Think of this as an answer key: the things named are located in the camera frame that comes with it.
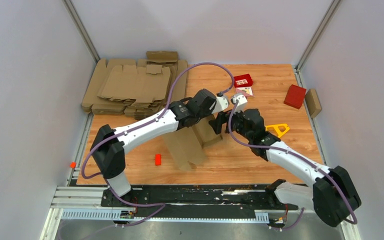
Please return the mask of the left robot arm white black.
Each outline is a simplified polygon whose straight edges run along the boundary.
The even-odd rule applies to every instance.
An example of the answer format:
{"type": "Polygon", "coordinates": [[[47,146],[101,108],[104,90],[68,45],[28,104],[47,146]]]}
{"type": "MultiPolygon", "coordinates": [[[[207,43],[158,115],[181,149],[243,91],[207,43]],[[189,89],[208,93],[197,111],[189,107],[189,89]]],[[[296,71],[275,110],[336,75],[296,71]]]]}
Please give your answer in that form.
{"type": "Polygon", "coordinates": [[[168,108],[130,125],[116,128],[108,124],[102,126],[90,154],[112,189],[115,202],[126,207],[133,201],[131,185],[125,173],[125,157],[131,150],[163,136],[180,169],[200,164],[206,159],[203,143],[220,140],[208,121],[226,106],[228,102],[225,98],[201,89],[194,97],[174,101],[168,108]]]}

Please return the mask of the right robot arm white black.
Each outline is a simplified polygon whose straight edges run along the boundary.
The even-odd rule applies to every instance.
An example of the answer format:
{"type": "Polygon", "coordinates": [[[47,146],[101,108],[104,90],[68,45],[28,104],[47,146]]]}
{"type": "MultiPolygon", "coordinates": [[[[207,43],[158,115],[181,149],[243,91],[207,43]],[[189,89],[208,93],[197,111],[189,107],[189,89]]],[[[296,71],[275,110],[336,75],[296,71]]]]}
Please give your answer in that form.
{"type": "Polygon", "coordinates": [[[258,109],[221,111],[209,125],[217,134],[226,125],[225,132],[232,138],[234,133],[245,138],[248,142],[241,145],[249,147],[256,156],[281,166],[304,182],[304,185],[296,185],[284,179],[275,181],[265,195],[270,208],[291,204],[314,211],[331,227],[343,221],[357,224],[355,210],[362,201],[347,170],[317,163],[293,150],[266,129],[258,109]]]}

